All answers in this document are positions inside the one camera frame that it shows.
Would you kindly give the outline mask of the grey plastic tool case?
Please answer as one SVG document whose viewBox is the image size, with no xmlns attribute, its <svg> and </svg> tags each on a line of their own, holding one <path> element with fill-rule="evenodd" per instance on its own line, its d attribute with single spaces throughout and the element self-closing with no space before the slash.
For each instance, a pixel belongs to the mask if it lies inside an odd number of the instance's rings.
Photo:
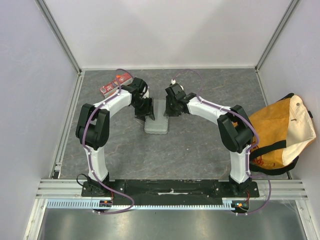
<svg viewBox="0 0 320 240">
<path fill-rule="evenodd" d="M 165 113 L 166 101 L 155 99 L 153 102 L 153 113 L 155 120 L 149 116 L 145 117 L 144 131 L 151 135 L 166 135 L 168 133 L 169 117 Z"/>
</svg>

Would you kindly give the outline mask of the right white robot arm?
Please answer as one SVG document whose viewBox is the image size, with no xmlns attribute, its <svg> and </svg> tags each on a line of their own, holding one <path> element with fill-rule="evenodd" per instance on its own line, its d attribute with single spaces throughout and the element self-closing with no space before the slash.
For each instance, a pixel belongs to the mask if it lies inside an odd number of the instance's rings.
<svg viewBox="0 0 320 240">
<path fill-rule="evenodd" d="M 242 196 L 249 185 L 250 147 L 257 134 L 249 117 L 240 105 L 226 107 L 209 102 L 195 93 L 168 93 L 165 113 L 177 117 L 182 113 L 202 117 L 218 126 L 223 145 L 229 150 L 231 171 L 229 191 L 235 197 Z"/>
</svg>

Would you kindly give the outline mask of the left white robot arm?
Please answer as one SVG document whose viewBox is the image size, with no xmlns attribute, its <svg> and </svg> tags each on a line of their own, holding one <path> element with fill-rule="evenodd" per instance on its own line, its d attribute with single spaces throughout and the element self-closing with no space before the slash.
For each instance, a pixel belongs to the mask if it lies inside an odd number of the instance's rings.
<svg viewBox="0 0 320 240">
<path fill-rule="evenodd" d="M 100 102 L 86 103 L 81 107 L 75 135 L 86 153 L 88 176 L 95 181 L 92 190 L 101 197 L 110 192 L 110 184 L 105 181 L 109 172 L 104 154 L 110 135 L 110 121 L 118 111 L 128 106 L 134 108 L 134 117 L 138 120 L 155 119 L 154 100 L 149 97 L 147 86 L 124 86 Z"/>
</svg>

